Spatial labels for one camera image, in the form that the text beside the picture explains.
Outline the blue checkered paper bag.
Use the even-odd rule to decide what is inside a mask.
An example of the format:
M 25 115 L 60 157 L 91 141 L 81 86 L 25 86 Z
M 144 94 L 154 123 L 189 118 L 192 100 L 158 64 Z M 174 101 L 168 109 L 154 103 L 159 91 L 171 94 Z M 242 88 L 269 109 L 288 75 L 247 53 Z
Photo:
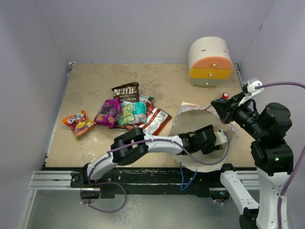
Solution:
M 188 155 L 174 156 L 177 162 L 193 172 L 208 173 L 220 170 L 229 155 L 226 151 L 227 146 L 232 147 L 239 138 L 238 127 L 235 123 L 228 125 L 221 123 L 215 111 L 207 110 L 197 104 L 182 102 L 170 129 L 169 136 L 174 136 L 195 132 L 209 125 L 213 126 L 213 132 L 216 135 L 225 131 L 230 138 L 230 143 L 221 143 L 219 145 L 220 149 L 208 154 L 204 154 L 202 150 L 197 150 L 192 154 L 195 159 Z

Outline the red doritos bag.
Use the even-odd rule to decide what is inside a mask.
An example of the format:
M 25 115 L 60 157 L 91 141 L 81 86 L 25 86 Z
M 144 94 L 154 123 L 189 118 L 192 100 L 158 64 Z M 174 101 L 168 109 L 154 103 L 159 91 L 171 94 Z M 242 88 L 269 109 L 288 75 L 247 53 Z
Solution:
M 144 133 L 158 135 L 164 126 L 172 119 L 172 116 L 163 109 L 155 107 L 151 99 L 146 102 L 147 124 L 125 125 L 127 130 L 140 127 Z

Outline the teal snack packet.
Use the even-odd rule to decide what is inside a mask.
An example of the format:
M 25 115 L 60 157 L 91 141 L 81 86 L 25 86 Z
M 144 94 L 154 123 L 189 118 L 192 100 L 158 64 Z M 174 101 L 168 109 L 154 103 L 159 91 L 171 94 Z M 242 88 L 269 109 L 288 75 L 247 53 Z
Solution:
M 146 124 L 147 123 L 147 113 L 146 113 L 146 104 L 144 102 L 127 102 L 122 101 L 122 104 L 131 104 L 132 113 L 134 120 L 127 123 L 126 125 L 135 125 L 135 124 Z

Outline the green chips bag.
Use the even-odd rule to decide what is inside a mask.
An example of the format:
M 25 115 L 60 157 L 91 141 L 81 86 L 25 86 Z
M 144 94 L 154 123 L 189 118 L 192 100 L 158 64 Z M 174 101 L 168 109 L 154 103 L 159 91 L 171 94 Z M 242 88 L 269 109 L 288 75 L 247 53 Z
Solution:
M 154 98 L 151 97 L 151 96 L 147 96 L 147 95 L 143 95 L 143 94 L 140 94 L 139 95 L 139 100 L 140 102 L 144 102 L 146 103 L 148 100 L 152 101 Z

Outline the green candy packet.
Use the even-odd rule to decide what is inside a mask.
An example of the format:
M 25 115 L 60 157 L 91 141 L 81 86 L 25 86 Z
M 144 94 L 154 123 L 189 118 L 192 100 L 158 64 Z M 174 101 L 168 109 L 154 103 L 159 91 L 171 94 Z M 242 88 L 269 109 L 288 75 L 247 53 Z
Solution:
M 127 123 L 134 120 L 131 104 L 122 104 L 121 105 L 121 110 L 122 110 L 122 113 L 121 113 L 121 116 L 118 120 L 118 123 L 120 125 L 127 124 Z

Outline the brown potato chips bag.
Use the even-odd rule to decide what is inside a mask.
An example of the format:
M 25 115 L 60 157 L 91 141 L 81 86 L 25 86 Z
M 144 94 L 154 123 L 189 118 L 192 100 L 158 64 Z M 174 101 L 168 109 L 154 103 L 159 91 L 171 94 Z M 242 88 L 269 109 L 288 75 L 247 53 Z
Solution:
M 120 86 L 116 86 L 112 88 L 114 98 L 119 98 L 122 101 L 127 102 L 139 102 L 139 83 L 138 82 L 132 82 L 123 84 Z M 122 129 L 127 130 L 125 125 L 117 124 L 113 127 L 114 129 Z

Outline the purple snack packet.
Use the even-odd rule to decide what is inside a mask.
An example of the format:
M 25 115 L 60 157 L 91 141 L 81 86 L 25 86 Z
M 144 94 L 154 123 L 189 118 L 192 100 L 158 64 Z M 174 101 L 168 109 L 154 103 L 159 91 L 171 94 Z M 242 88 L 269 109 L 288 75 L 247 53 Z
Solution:
M 96 125 L 114 127 L 122 114 L 119 98 L 105 100 L 100 111 L 94 118 Z

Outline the orange snack packet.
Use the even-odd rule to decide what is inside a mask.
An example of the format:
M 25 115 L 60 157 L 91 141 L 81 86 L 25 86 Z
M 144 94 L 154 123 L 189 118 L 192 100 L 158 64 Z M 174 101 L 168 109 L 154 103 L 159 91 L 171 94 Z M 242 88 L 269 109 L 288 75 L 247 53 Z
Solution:
M 62 122 L 72 130 L 77 140 L 96 126 L 96 123 L 86 115 L 84 110 L 79 114 L 62 119 Z

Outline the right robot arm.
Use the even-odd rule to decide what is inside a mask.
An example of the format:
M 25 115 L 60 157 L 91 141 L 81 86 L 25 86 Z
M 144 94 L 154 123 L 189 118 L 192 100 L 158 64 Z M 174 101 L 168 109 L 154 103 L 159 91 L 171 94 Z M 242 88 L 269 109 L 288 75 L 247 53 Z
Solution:
M 251 154 L 259 178 L 259 202 L 251 195 L 238 178 L 233 167 L 225 166 L 212 174 L 212 182 L 224 186 L 236 204 L 242 229 L 286 229 L 287 202 L 284 186 L 292 177 L 294 154 L 284 137 L 292 126 L 291 113 L 284 105 L 269 103 L 259 114 L 255 100 L 242 102 L 240 93 L 224 101 L 214 100 L 212 107 L 223 124 L 236 122 L 254 141 Z

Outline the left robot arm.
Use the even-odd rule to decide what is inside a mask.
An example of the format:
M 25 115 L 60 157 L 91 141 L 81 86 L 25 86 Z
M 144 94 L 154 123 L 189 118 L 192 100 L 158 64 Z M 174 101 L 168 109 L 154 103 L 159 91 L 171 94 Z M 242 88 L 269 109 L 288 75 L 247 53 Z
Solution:
M 230 143 L 226 132 L 216 132 L 212 125 L 167 137 L 146 134 L 138 127 L 115 138 L 111 148 L 100 159 L 87 163 L 80 171 L 71 172 L 71 184 L 93 187 L 110 170 L 130 165 L 148 153 L 188 155 L 194 159 L 194 153 L 209 154 L 221 150 L 224 143 Z

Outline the round drawer box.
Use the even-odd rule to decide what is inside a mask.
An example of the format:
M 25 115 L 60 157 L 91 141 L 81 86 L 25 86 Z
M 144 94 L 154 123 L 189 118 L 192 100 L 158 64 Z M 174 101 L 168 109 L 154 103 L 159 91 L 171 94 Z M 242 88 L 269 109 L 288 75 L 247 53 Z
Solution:
M 192 85 L 217 87 L 229 78 L 233 70 L 227 43 L 220 37 L 196 40 L 189 49 L 188 60 Z

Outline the black table edge rail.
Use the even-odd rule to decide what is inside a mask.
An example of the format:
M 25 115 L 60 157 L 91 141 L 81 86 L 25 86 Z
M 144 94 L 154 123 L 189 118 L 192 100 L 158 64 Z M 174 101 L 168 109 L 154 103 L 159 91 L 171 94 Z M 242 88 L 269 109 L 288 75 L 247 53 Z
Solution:
M 34 171 L 29 190 L 43 191 L 89 191 L 100 193 L 101 198 L 115 195 L 195 195 L 210 197 L 225 195 L 226 189 L 220 183 L 220 172 L 195 173 L 177 167 L 117 167 L 102 179 L 102 186 L 86 185 L 76 187 L 71 184 L 71 172 L 79 167 L 43 167 Z

